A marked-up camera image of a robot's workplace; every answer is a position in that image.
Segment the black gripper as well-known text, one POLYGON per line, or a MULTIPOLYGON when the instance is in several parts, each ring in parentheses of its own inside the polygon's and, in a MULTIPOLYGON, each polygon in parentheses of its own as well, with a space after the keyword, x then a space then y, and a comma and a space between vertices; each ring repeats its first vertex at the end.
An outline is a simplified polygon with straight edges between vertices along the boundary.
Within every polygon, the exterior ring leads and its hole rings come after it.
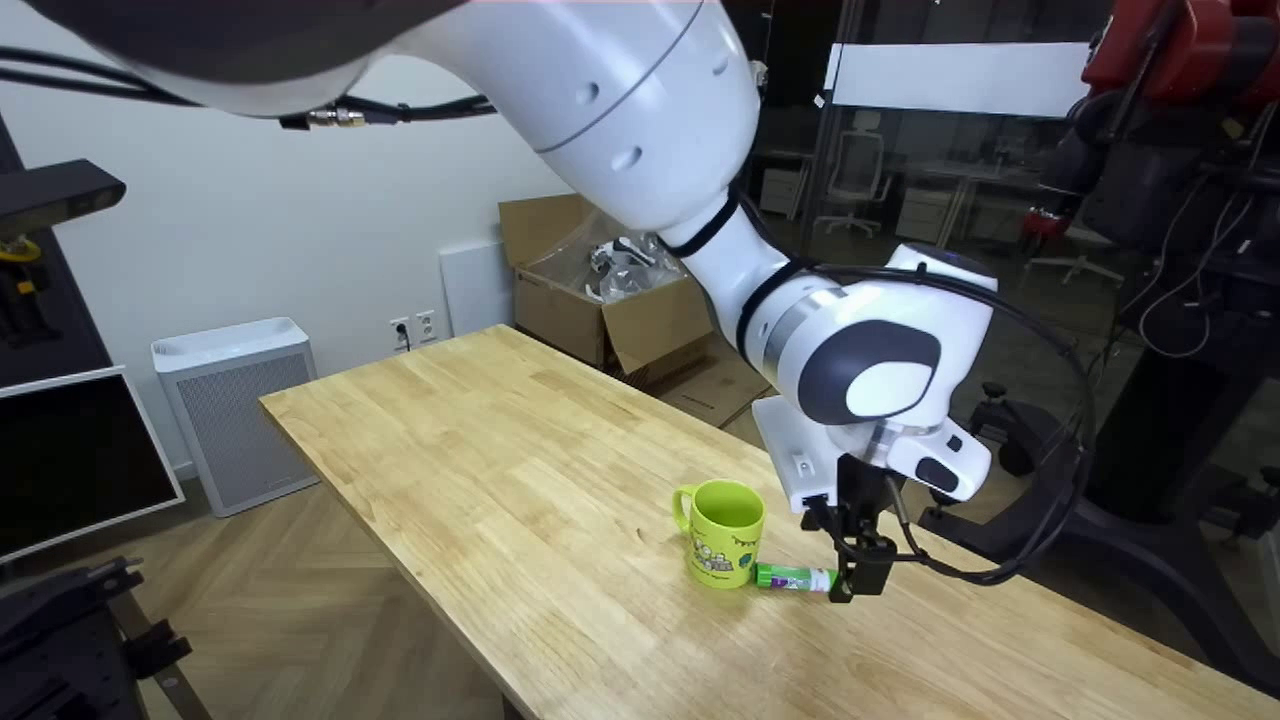
POLYGON ((852 604, 852 594, 882 594, 897 563, 897 545, 882 533, 882 510, 887 508, 887 480, 882 469, 839 457, 827 491, 808 491, 799 500, 799 529, 824 533, 832 540, 832 604, 852 604))

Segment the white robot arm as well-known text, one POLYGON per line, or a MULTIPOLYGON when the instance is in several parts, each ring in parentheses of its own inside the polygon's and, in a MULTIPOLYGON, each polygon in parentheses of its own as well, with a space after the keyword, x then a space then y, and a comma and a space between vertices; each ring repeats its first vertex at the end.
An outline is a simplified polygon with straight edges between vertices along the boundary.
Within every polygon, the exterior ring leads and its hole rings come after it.
POLYGON ((476 89, 606 214, 652 230, 771 385, 768 457, 835 545, 832 601, 886 586, 875 533, 900 480, 968 500, 992 450, 952 390, 995 280, 897 248, 858 284, 777 250, 733 193, 757 138, 751 59, 722 0, 30 0, 150 85, 238 116, 337 104, 376 59, 418 57, 476 89))

